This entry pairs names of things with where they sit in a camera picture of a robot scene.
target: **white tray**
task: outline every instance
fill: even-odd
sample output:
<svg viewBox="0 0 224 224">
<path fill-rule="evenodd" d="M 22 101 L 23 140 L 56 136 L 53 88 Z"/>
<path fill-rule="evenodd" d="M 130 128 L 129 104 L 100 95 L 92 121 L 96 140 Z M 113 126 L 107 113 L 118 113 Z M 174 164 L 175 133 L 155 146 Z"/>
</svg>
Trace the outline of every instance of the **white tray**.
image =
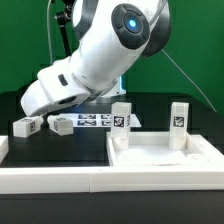
<svg viewBox="0 0 224 224">
<path fill-rule="evenodd" d="M 130 132 L 129 148 L 118 150 L 107 133 L 111 166 L 191 166 L 224 164 L 224 156 L 200 135 L 187 134 L 184 150 L 169 148 L 169 132 Z"/>
</svg>

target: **cable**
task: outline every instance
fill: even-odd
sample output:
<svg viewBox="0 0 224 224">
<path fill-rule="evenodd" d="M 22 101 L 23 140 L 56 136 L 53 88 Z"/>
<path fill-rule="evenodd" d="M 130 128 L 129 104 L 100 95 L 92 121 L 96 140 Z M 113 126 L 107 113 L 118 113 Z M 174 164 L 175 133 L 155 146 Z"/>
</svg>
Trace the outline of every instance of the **cable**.
<svg viewBox="0 0 224 224">
<path fill-rule="evenodd" d="M 155 20 L 158 18 L 158 16 L 161 14 L 161 12 L 163 11 L 165 5 L 167 3 L 167 0 L 163 0 L 161 7 L 159 8 L 159 10 L 156 12 L 156 14 L 154 15 L 154 17 L 151 19 L 151 21 L 149 22 L 149 25 L 151 26 Z"/>
<path fill-rule="evenodd" d="M 177 65 L 177 63 L 170 57 L 170 55 L 168 55 L 168 53 L 162 49 L 162 52 L 166 55 L 166 57 L 176 66 L 176 68 L 181 72 L 182 75 L 185 76 L 185 78 L 187 78 L 191 84 L 201 93 L 201 95 L 206 99 L 206 101 L 208 102 L 208 104 L 211 106 L 211 108 L 217 112 L 217 110 L 215 109 L 215 107 L 212 105 L 212 103 L 210 102 L 210 100 L 208 99 L 208 97 L 204 94 L 204 92 L 197 86 L 197 84 Z"/>
<path fill-rule="evenodd" d="M 50 27 L 50 8 L 52 0 L 49 0 L 47 5 L 47 36 L 48 36 L 48 46 L 50 55 L 50 64 L 53 64 L 53 53 L 52 53 L 52 43 L 51 43 L 51 27 Z"/>
</svg>

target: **white base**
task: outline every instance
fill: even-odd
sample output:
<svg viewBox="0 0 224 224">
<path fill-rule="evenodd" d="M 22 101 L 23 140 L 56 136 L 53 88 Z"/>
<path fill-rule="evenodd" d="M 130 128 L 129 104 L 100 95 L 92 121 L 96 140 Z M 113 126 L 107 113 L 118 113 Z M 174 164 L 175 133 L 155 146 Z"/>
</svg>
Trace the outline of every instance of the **white base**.
<svg viewBox="0 0 224 224">
<path fill-rule="evenodd" d="M 169 148 L 169 132 L 130 132 L 127 150 L 116 148 L 107 133 L 111 166 L 224 165 L 224 156 L 200 135 L 187 134 L 186 148 Z"/>
<path fill-rule="evenodd" d="M 130 140 L 132 139 L 135 143 L 137 141 L 139 143 L 149 141 L 150 143 L 150 139 L 154 139 L 155 142 L 160 139 L 160 144 L 162 144 L 163 141 L 165 143 L 167 138 L 165 136 L 168 136 L 168 133 L 157 133 L 157 137 L 155 137 L 155 133 L 144 133 L 144 135 L 141 136 L 140 133 L 136 133 L 138 137 L 130 138 Z M 0 151 L 6 152 L 8 150 L 7 137 L 0 137 L 0 139 L 2 139 Z M 0 194 L 224 190 L 223 155 L 200 135 L 188 135 L 188 143 L 187 150 L 190 154 L 179 151 L 174 157 L 174 152 L 165 156 L 166 162 L 178 159 L 178 164 L 159 162 L 159 158 L 163 157 L 162 151 L 168 150 L 165 147 L 161 148 L 160 153 L 154 154 L 156 164 L 147 166 L 142 164 L 124 165 L 124 161 L 121 160 L 122 164 L 120 165 L 117 161 L 114 167 L 2 168 L 0 169 Z M 193 159 L 188 159 L 188 155 L 193 155 Z M 182 162 L 191 160 L 196 161 L 192 163 Z"/>
</svg>

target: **white cuboid block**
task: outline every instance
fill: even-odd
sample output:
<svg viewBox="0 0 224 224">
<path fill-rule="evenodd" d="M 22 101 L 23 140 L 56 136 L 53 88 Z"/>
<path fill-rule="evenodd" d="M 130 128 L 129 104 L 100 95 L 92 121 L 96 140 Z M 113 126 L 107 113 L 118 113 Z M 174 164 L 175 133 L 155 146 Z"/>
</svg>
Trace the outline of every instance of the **white cuboid block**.
<svg viewBox="0 0 224 224">
<path fill-rule="evenodd" d="M 117 149 L 126 150 L 129 145 L 131 103 L 116 102 L 111 110 L 111 137 Z"/>
<path fill-rule="evenodd" d="M 3 161 L 9 151 L 8 137 L 0 136 L 0 163 Z"/>
<path fill-rule="evenodd" d="M 47 119 L 49 128 L 57 134 L 71 135 L 73 134 L 73 121 L 63 116 L 49 116 Z"/>
<path fill-rule="evenodd" d="M 36 117 L 25 117 L 13 123 L 13 135 L 15 137 L 27 138 L 30 135 L 40 131 L 43 118 Z"/>
<path fill-rule="evenodd" d="M 188 109 L 189 103 L 172 103 L 169 147 L 173 150 L 182 150 L 186 147 Z"/>
</svg>

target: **blue light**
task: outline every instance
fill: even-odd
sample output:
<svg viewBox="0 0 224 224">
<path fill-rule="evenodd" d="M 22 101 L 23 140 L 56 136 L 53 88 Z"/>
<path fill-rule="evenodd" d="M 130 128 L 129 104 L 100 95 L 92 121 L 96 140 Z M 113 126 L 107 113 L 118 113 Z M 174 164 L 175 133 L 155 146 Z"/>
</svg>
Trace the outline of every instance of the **blue light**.
<svg viewBox="0 0 224 224">
<path fill-rule="evenodd" d="M 129 24 L 130 24 L 130 26 L 133 27 L 133 28 L 135 28 L 136 25 L 137 25 L 136 22 L 135 22 L 133 19 L 129 21 Z"/>
</svg>

